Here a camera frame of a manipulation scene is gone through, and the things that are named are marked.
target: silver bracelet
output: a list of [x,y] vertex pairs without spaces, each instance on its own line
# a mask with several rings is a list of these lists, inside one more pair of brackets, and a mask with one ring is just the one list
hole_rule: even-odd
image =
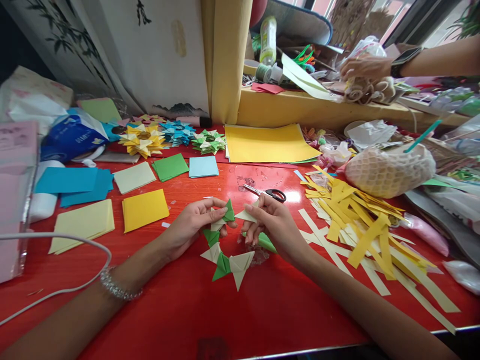
[[118,287],[117,284],[114,283],[114,281],[112,280],[112,276],[110,275],[110,270],[114,268],[115,266],[108,267],[102,270],[100,274],[100,283],[110,294],[112,294],[117,299],[121,299],[125,301],[132,301],[133,299],[136,299],[140,295],[142,295],[143,290],[140,290],[138,293],[133,294],[129,291],[123,290],[122,288]]

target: white cable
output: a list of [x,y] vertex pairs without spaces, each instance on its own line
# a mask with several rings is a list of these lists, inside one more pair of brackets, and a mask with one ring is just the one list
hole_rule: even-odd
[[400,99],[397,99],[396,102],[406,107],[406,109],[410,112],[411,116],[413,117],[413,132],[417,133],[417,117],[415,116],[415,113],[408,105],[405,105],[403,102],[401,102]]
[[97,247],[97,248],[103,250],[104,252],[106,252],[105,265],[100,270],[100,272],[97,275],[95,275],[90,281],[84,283],[83,285],[81,285],[79,287],[62,289],[62,290],[52,292],[52,293],[48,294],[47,296],[44,296],[41,299],[38,299],[37,301],[31,303],[27,307],[24,307],[22,310],[17,311],[13,315],[7,317],[5,320],[0,321],[0,326],[8,323],[10,320],[16,318],[18,315],[20,315],[20,314],[26,312],[27,310],[33,308],[35,305],[38,305],[38,304],[40,304],[41,302],[43,302],[47,299],[53,298],[55,295],[73,293],[73,292],[76,292],[78,290],[86,288],[88,285],[93,283],[100,276],[100,274],[102,273],[102,271],[104,269],[108,268],[108,266],[110,265],[110,261],[112,261],[112,253],[110,252],[110,250],[107,247],[103,246],[102,244],[100,244],[98,242],[88,240],[88,239],[85,239],[85,238],[82,238],[82,237],[72,236],[72,235],[69,235],[69,234],[66,234],[66,233],[60,233],[60,232],[24,232],[24,233],[12,233],[12,234],[0,235],[0,241],[1,240],[11,240],[11,239],[31,239],[31,238],[66,238],[66,239],[77,240],[77,241],[80,241],[82,243],[90,244],[90,245],[92,245],[94,247]]

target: person's arm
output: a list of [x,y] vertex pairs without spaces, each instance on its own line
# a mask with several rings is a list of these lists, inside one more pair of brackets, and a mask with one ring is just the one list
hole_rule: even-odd
[[[191,203],[159,237],[113,269],[112,280],[121,289],[136,294],[161,268],[188,249],[202,226],[221,219],[226,205],[217,198]],[[221,209],[210,211],[212,206]],[[234,222],[228,225],[237,227]],[[226,228],[220,233],[226,236]],[[97,281],[21,337],[0,359],[76,359],[125,304]]]
[[[390,76],[388,57],[366,56],[347,59],[340,68],[342,79]],[[480,35],[423,50],[401,68],[402,77],[480,75]]]
[[257,230],[264,228],[280,256],[335,299],[391,359],[458,359],[413,319],[316,253],[285,205],[262,195],[258,207],[245,209],[257,219],[243,225],[245,241],[256,243]]

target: glue bottle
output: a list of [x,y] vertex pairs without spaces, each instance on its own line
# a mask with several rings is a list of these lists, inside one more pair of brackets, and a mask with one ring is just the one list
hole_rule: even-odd
[[268,16],[260,27],[260,63],[273,66],[277,60],[277,20]]

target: green straw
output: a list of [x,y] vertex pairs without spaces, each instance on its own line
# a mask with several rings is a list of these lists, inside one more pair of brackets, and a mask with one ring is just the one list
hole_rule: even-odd
[[418,137],[418,139],[415,140],[415,142],[414,142],[407,150],[404,151],[404,153],[406,154],[406,153],[411,152],[412,149],[413,149],[414,147],[416,147],[418,144],[420,144],[420,143],[422,142],[422,140],[425,139],[428,134],[430,134],[430,132],[432,132],[433,130],[435,130],[435,129],[437,128],[437,126],[440,125],[441,122],[442,122],[442,120],[441,120],[441,119],[438,119],[438,120],[435,121],[432,125],[430,125],[430,127],[429,127],[427,130],[425,130],[425,132],[424,132],[422,135],[420,135],[420,136]]

